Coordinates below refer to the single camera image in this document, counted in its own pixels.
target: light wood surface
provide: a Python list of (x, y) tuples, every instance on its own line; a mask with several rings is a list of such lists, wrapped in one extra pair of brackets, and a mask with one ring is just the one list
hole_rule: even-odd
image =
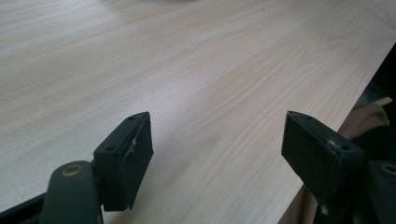
[(0, 211), (149, 111), (134, 209), (106, 223), (277, 223), (302, 185), (287, 110), (337, 130), (396, 41), (394, 0), (0, 2)]

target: metal bolt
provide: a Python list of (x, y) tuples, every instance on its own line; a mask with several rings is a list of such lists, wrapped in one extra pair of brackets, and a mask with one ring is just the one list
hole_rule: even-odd
[(82, 166), (79, 164), (72, 164), (62, 170), (63, 176), (76, 175), (82, 171)]

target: black plastic part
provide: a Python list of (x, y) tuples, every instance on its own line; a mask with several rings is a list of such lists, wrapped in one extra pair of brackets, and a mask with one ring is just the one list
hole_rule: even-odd
[(46, 194), (40, 194), (33, 199), (20, 203), (0, 214), (0, 223), (36, 224), (38, 223), (41, 207)]
[(379, 222), (396, 223), (396, 163), (371, 161), (367, 188)]
[(73, 161), (56, 169), (40, 216), (40, 224), (103, 223), (92, 166)]
[(93, 152), (106, 211), (132, 209), (152, 155), (149, 112), (124, 120)]
[(282, 156), (320, 205), (363, 163), (359, 147), (317, 119), (292, 111), (286, 117)]

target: beige fabric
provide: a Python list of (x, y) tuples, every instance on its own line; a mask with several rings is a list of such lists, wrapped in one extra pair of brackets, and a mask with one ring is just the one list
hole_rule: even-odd
[(318, 203), (314, 195), (302, 186), (279, 224), (313, 223)]
[(382, 106), (365, 105), (358, 101), (338, 132), (346, 139), (354, 139), (375, 127), (383, 125), (389, 125), (389, 120)]
[[(365, 105), (358, 101), (346, 117), (338, 133), (350, 140), (383, 125), (389, 125), (389, 120), (381, 106)], [(318, 203), (314, 195), (305, 186), (302, 186), (278, 223), (311, 224), (314, 222), (317, 207)]]

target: wooden table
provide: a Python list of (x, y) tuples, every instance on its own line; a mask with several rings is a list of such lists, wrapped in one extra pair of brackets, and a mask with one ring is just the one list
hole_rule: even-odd
[(134, 209), (106, 223), (277, 223), (302, 185), (287, 110), (337, 130), (396, 41), (394, 0), (0, 3), (0, 211), (149, 111)]

